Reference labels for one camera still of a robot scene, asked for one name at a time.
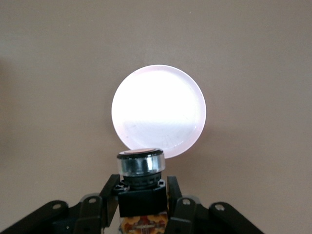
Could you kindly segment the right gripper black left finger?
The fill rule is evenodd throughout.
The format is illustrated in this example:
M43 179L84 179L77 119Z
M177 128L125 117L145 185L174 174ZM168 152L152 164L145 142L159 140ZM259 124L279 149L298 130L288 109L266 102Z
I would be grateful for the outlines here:
M113 188L120 175L111 175L100 193L85 195L75 206L50 201L2 231L2 234L102 234L117 209Z

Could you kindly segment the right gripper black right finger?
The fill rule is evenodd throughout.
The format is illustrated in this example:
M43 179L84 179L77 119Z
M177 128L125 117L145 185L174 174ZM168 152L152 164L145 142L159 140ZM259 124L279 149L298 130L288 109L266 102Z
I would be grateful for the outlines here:
M261 234L237 209L226 202L204 207L196 196L183 196L175 176L167 177L169 221L167 234Z

